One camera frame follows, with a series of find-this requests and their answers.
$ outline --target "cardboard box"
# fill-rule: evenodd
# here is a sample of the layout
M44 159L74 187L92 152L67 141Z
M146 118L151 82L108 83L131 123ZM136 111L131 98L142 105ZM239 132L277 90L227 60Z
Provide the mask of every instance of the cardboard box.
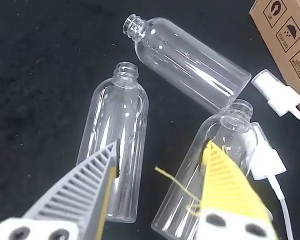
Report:
M300 0L256 0L250 15L286 84L300 94Z

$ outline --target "clear plastic bottle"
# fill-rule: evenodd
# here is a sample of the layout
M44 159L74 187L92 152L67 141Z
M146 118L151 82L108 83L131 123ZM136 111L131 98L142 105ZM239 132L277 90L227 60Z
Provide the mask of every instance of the clear plastic bottle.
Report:
M134 41L142 63L213 114L229 106L251 79L250 73L164 18L146 21L132 14L123 33Z
M116 65L113 77L94 91L77 164L120 139L119 177L111 186L106 219L133 223L137 218L149 101L130 62Z
M201 199L205 168L199 165L204 143L212 140L220 148L225 146L229 157L244 173L257 146L257 135L250 124L253 108L237 99L225 111L209 117L201 125L175 178ZM172 183L153 222L152 228L169 240L192 240L198 227L198 217L191 214L198 202Z

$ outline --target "bottle neck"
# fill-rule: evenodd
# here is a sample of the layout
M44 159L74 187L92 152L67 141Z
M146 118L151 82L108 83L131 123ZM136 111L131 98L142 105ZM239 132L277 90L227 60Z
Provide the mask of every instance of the bottle neck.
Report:
M230 112L232 116L237 116L250 122L254 109L249 102L236 99L226 111Z
M236 99L221 114L220 123L225 129L230 132L245 133L249 129L253 107L245 100Z
M131 87L138 82L138 68L131 62L122 61L115 66L113 71L115 82L122 87Z
M134 42L138 42L145 35L146 22L139 16L131 14L125 20L122 31L128 38L131 38Z

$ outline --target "black background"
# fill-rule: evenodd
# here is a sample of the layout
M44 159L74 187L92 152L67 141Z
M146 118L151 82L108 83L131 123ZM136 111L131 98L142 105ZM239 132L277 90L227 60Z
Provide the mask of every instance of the black background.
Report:
M249 9L253 0L0 0L0 221L23 213L75 166L94 89L116 64L139 68L149 98L137 221L106 223L104 240L163 239L151 229L170 181L210 114L144 66L122 33L131 13L172 20L253 76L269 69L282 79ZM279 118L249 84L240 95L288 171L278 176L300 240L300 122ZM266 180L251 181L286 231L279 201Z

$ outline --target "yellow thread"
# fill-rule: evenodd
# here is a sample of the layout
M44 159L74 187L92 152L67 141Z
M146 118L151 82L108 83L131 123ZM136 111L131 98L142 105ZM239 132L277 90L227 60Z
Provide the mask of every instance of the yellow thread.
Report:
M155 167L154 170L156 170L158 173L162 174L163 176L167 177L168 179L172 180L175 184L177 184L186 194L188 194L190 197L195 199L198 202L201 202L199 198L197 198L195 195L193 195L191 192L189 192L177 179L175 179L171 174L167 173L166 171L160 169L159 167Z
M190 205L187 205L186 206L186 209L195 217L199 217L200 216L200 212L201 212L201 209L199 209L199 211L194 211L194 210L191 210L192 208L200 208L201 207L201 204L193 204L192 206Z

